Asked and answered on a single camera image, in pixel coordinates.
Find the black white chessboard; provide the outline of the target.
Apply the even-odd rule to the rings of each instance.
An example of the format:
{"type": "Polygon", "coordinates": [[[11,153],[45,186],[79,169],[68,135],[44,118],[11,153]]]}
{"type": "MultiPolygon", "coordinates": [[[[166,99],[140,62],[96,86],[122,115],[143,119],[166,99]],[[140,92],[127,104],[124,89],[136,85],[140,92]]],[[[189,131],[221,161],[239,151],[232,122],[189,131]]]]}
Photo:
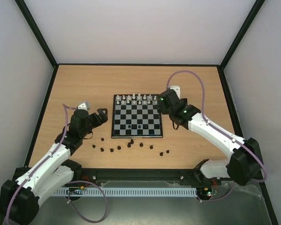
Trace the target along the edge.
{"type": "Polygon", "coordinates": [[[132,99],[133,94],[123,95],[119,95],[120,99],[117,99],[117,95],[113,97],[111,138],[162,138],[162,116],[158,111],[158,104],[155,104],[159,95],[151,94],[152,99],[148,99],[150,94],[141,94],[141,99],[138,99],[138,94],[135,94],[135,99],[132,99]],[[121,104],[123,95],[126,97],[124,105],[121,104]],[[129,104],[126,103],[128,95],[131,96],[129,104]],[[137,126],[136,129],[132,129],[133,124],[137,126]],[[148,125],[148,129],[143,128],[144,124],[148,125]]]}

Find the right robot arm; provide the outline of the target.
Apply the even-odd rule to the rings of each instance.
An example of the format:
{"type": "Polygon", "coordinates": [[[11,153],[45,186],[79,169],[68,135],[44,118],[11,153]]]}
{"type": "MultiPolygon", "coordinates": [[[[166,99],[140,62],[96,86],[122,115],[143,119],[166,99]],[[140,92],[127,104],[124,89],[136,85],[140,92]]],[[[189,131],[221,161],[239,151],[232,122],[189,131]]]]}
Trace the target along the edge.
{"type": "Polygon", "coordinates": [[[167,114],[173,124],[199,134],[226,155],[226,160],[204,162],[195,172],[197,182],[204,184],[220,177],[244,186],[261,170],[261,160],[255,154],[260,147],[255,139],[246,140],[214,124],[200,109],[189,105],[187,99],[179,99],[174,90],[162,92],[158,104],[161,113],[167,114]]]}

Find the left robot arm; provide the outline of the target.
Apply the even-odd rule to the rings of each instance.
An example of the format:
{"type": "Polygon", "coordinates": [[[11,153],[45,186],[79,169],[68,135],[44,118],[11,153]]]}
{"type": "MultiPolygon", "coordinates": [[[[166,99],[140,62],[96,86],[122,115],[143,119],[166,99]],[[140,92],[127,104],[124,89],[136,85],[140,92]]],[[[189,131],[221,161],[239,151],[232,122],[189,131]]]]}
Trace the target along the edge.
{"type": "Polygon", "coordinates": [[[66,184],[80,183],[81,165],[70,157],[94,128],[108,120],[106,108],[92,114],[88,110],[79,106],[70,118],[66,117],[62,132],[48,152],[26,173],[1,186],[0,214],[6,221],[30,224],[54,192],[66,184]]]}

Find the black aluminium frame rail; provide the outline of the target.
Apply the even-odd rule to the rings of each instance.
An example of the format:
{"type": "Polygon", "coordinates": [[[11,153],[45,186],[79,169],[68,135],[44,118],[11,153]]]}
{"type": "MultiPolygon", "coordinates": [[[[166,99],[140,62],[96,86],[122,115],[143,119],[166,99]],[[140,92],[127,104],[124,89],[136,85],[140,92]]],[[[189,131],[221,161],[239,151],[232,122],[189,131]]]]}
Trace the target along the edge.
{"type": "Polygon", "coordinates": [[[95,184],[107,181],[165,181],[177,182],[182,186],[210,187],[216,182],[231,181],[231,178],[204,178],[199,169],[99,169],[74,168],[73,180],[87,177],[95,184]]]}

